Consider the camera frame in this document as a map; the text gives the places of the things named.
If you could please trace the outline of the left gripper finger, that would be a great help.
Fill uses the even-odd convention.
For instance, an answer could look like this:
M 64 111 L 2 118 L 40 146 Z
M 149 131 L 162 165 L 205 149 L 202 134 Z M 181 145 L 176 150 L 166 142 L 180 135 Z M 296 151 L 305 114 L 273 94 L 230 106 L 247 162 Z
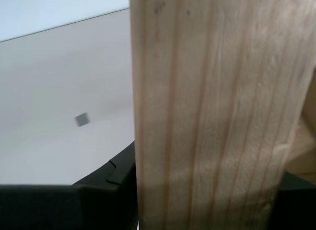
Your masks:
M 268 229 L 316 230 L 316 185 L 286 172 Z
M 135 146 L 72 185 L 1 185 L 2 230 L 135 230 Z

